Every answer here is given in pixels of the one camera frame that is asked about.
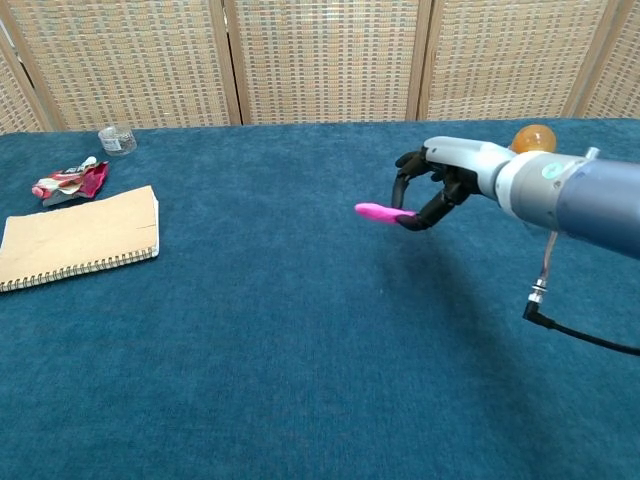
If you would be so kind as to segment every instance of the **woven screen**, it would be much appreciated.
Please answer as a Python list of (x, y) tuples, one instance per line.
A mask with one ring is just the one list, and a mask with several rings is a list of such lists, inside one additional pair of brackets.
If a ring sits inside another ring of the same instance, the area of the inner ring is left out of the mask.
[(7, 3), (63, 128), (230, 123), (208, 0)]
[(227, 1), (243, 118), (404, 120), (419, 3)]
[(0, 133), (39, 132), (42, 125), (0, 49)]
[(633, 4), (596, 81), (585, 116), (640, 118), (640, 2)]
[(434, 0), (421, 119), (555, 117), (607, 0)]

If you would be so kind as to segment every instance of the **small glass jar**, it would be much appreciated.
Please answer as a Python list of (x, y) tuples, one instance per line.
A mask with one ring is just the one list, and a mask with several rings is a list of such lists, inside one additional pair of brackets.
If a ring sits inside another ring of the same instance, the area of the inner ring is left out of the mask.
[(126, 125), (112, 125), (98, 132), (102, 148), (111, 156), (126, 155), (138, 146), (131, 128)]

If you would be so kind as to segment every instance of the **pink toothbrush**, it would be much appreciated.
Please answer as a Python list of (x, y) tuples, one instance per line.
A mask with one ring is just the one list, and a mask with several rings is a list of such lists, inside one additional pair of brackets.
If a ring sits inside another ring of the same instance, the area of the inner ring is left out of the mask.
[(355, 210), (369, 220), (382, 223), (396, 223), (396, 217), (399, 215), (415, 215), (415, 212), (384, 207), (377, 203), (358, 203)]

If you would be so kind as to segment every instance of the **notebook spiral binding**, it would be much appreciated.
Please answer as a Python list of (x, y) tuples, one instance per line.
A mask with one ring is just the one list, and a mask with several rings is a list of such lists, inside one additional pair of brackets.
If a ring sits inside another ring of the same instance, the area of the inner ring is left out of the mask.
[(148, 258), (151, 258), (152, 256), (153, 248), (148, 248), (146, 250), (135, 250), (133, 252), (123, 253), (122, 255), (103, 258), (102, 260), (96, 260), (95, 262), (67, 266), (59, 270), (54, 270), (53, 272), (41, 273), (37, 276), (32, 275), (31, 277), (24, 277), (22, 279), (18, 278), (16, 280), (10, 280), (8, 282), (0, 282), (0, 292), (9, 292), (11, 290), (18, 290), (20, 288), (34, 287), (43, 283), (62, 280), (67, 277), (73, 277), (75, 275), (82, 275), (84, 273), (91, 273), (97, 272), (99, 270), (120, 267), (129, 263), (146, 260)]

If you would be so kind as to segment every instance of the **crumpled wrapper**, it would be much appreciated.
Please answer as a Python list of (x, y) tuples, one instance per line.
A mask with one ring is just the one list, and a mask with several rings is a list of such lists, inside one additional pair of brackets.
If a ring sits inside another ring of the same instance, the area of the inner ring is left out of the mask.
[(31, 192), (42, 199), (45, 207), (67, 202), (74, 198), (93, 198), (109, 173), (109, 162), (87, 158), (80, 166), (58, 170), (38, 180)]

